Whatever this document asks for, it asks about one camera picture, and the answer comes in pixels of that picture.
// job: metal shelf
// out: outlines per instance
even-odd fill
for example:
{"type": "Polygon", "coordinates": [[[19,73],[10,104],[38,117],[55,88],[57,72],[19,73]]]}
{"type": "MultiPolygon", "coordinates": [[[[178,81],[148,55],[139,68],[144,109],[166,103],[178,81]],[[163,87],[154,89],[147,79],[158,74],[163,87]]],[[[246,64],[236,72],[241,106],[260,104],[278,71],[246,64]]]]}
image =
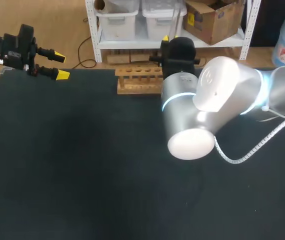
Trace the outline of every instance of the metal shelf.
{"type": "MultiPolygon", "coordinates": [[[[148,38],[146,20],[141,16],[137,16],[135,23],[136,39],[130,41],[105,40],[104,31],[99,29],[98,38],[100,41],[98,43],[98,47],[100,49],[159,49],[161,46],[161,40],[155,41],[148,38]]],[[[241,28],[238,29],[237,34],[214,45],[208,45],[184,29],[181,30],[181,36],[192,39],[195,48],[241,47],[245,38],[245,34],[241,28]]]]}
{"type": "MultiPolygon", "coordinates": [[[[92,46],[95,60],[102,62],[101,50],[103,49],[159,49],[161,41],[148,39],[147,26],[144,18],[137,17],[136,39],[131,41],[107,41],[104,38],[101,28],[97,28],[97,20],[94,11],[94,0],[85,0],[88,23],[92,37],[92,46]]],[[[247,0],[247,26],[245,33],[241,28],[238,33],[215,45],[208,45],[185,30],[181,31],[181,36],[193,40],[196,48],[218,48],[218,47],[242,47],[239,59],[245,60],[248,54],[250,42],[255,28],[255,23],[260,8],[261,0],[247,0]]]]}

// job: robotic arm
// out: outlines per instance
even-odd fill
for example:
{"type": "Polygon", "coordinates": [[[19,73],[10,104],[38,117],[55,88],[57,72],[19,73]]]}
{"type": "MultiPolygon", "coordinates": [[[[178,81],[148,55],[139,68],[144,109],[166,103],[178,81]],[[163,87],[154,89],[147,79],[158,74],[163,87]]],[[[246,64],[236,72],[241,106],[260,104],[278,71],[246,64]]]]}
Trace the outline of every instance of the robotic arm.
{"type": "MultiPolygon", "coordinates": [[[[177,45],[186,38],[174,40],[177,45]]],[[[167,73],[168,59],[162,62],[163,72],[167,73]]],[[[242,163],[280,131],[285,122],[238,160],[224,155],[215,134],[238,115],[257,120],[285,119],[285,67],[259,71],[228,57],[216,57],[203,68],[199,79],[183,66],[168,75],[163,81],[161,99],[167,146],[173,156],[182,160],[199,159],[216,146],[228,162],[242,163]]]]}
{"type": "Polygon", "coordinates": [[[17,36],[7,33],[3,37],[0,36],[0,63],[3,65],[25,70],[31,76],[40,74],[50,77],[52,80],[68,79],[69,72],[35,64],[36,54],[60,63],[64,63],[66,60],[65,56],[53,49],[48,50],[38,47],[32,26],[22,24],[17,36]]]}

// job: white robotic arm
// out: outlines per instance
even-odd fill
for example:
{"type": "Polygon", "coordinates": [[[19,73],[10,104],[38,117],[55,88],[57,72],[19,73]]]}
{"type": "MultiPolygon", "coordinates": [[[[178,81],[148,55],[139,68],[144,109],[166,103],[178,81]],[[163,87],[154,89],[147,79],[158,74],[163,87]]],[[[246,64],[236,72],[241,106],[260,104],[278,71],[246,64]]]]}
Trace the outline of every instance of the white robotic arm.
{"type": "Polygon", "coordinates": [[[285,122],[235,161],[221,151],[215,134],[238,115],[257,120],[285,118],[285,67],[259,71],[221,56],[208,62],[199,79],[186,72],[168,76],[161,97],[168,149],[173,156],[199,159],[216,145],[225,160],[241,163],[280,131],[285,122]]]}

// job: storage bin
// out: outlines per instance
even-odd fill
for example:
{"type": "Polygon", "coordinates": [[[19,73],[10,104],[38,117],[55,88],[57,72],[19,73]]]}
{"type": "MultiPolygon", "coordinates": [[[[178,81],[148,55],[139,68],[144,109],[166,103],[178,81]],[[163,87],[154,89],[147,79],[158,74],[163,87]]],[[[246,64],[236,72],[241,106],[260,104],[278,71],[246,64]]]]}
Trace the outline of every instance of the storage bin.
{"type": "MultiPolygon", "coordinates": [[[[142,0],[142,15],[147,20],[148,38],[162,40],[169,34],[176,0],[142,0]]],[[[183,18],[187,14],[185,4],[181,4],[176,35],[180,36],[183,18]]]]}
{"type": "Polygon", "coordinates": [[[119,6],[125,6],[127,13],[99,13],[99,24],[107,41],[128,41],[135,39],[135,22],[139,10],[139,0],[112,1],[119,6]]]}

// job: black object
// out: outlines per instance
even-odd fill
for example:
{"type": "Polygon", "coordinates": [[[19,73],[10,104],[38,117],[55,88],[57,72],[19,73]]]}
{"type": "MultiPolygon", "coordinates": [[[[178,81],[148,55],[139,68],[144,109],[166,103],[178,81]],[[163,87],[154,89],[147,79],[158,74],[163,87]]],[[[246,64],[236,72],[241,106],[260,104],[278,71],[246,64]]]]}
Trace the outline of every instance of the black object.
{"type": "Polygon", "coordinates": [[[160,51],[161,56],[151,56],[149,60],[161,64],[163,79],[179,72],[195,74],[194,64],[199,64],[200,59],[195,59],[195,45],[190,38],[176,37],[171,41],[163,40],[160,51]]]}
{"type": "Polygon", "coordinates": [[[3,60],[3,65],[18,70],[24,70],[25,65],[28,65],[29,69],[27,73],[29,75],[37,76],[38,74],[45,73],[45,76],[56,80],[59,72],[57,68],[35,66],[35,56],[37,53],[47,57],[49,60],[61,63],[65,61],[65,57],[56,55],[53,49],[38,48],[32,26],[22,24],[17,36],[5,33],[3,37],[0,37],[0,59],[3,60]]]}
{"type": "Polygon", "coordinates": [[[49,60],[54,60],[56,62],[60,62],[60,63],[63,63],[65,61],[65,57],[64,56],[61,56],[61,55],[56,55],[55,53],[55,50],[53,49],[44,49],[44,48],[37,48],[37,53],[40,55],[40,56],[44,56],[44,57],[47,57],[49,60]]]}
{"type": "MultiPolygon", "coordinates": [[[[199,76],[201,69],[196,69],[199,76]]],[[[0,76],[0,240],[284,240],[285,129],[239,165],[170,155],[160,95],[113,70],[0,76]]],[[[218,133],[231,158],[282,120],[218,133]]]]}

